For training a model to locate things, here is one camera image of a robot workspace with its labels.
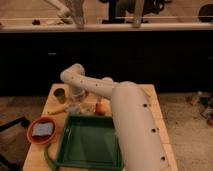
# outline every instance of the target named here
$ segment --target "floor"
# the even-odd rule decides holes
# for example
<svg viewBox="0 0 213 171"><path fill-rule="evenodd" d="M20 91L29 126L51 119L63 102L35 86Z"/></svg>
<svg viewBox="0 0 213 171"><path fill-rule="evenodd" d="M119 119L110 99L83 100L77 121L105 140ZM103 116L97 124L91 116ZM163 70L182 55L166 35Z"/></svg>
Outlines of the floor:
<svg viewBox="0 0 213 171"><path fill-rule="evenodd" d="M159 15L145 15L149 22L198 22L199 9L213 3L213 0L168 0L165 9ZM108 16L108 4L99 0L85 0L84 17L87 24L101 24ZM57 10L45 0L1 0L0 22L4 25L31 24L39 19L45 25L50 21L58 21Z"/></svg>
<svg viewBox="0 0 213 171"><path fill-rule="evenodd" d="M202 105L190 105L186 99L194 93L158 93L170 141L179 171L213 170L213 127L200 115ZM46 96L0 97L0 124L26 116L39 117ZM29 149L26 130L20 125L0 134L0 153L21 166ZM7 169L0 164L1 171Z"/></svg>

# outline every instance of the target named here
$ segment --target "black cabinet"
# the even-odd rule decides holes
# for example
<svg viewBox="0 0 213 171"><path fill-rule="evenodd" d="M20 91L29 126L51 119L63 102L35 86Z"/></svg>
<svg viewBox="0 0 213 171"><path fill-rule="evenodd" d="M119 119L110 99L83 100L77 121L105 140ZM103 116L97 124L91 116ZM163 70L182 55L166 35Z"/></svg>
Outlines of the black cabinet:
<svg viewBox="0 0 213 171"><path fill-rule="evenodd" d="M213 31L0 34L0 95L48 94L60 73L154 84L158 91L212 91Z"/></svg>

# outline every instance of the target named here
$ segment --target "bowl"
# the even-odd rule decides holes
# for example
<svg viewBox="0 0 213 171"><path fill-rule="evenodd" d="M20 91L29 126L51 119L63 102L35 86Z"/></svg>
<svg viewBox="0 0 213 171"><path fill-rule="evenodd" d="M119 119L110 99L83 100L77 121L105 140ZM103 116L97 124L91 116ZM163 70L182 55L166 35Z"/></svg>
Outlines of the bowl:
<svg viewBox="0 0 213 171"><path fill-rule="evenodd" d="M45 135L45 136L33 136L32 135L35 124L37 124L37 123L44 124L47 122L53 123L53 131L52 131L51 135ZM27 139L29 142L31 142L33 144L48 144L53 139L55 134L56 134L55 121L51 117L40 117L40 118L34 120L29 125L29 128L27 130Z"/></svg>

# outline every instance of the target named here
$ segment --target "plastic tray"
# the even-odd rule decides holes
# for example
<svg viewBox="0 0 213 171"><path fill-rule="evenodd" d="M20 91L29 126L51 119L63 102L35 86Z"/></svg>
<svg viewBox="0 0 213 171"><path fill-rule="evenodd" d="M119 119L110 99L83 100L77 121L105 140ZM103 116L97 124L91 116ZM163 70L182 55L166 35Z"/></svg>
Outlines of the plastic tray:
<svg viewBox="0 0 213 171"><path fill-rule="evenodd" d="M114 171L123 168L111 117L68 115L60 141L58 166Z"/></svg>

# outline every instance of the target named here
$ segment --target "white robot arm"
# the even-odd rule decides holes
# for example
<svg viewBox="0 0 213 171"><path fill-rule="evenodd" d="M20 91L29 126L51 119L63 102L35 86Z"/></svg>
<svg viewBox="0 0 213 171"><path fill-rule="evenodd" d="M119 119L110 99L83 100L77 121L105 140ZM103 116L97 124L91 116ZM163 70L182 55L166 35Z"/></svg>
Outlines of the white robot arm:
<svg viewBox="0 0 213 171"><path fill-rule="evenodd" d="M86 90L110 100L126 171L171 170L148 96L137 84L86 77L80 64L64 70L61 80L70 86L75 99L83 98Z"/></svg>
<svg viewBox="0 0 213 171"><path fill-rule="evenodd" d="M59 18L67 24L71 24L72 20L78 28L84 25L83 3L84 0L65 0L66 5L59 0L44 0L54 8L59 10Z"/></svg>

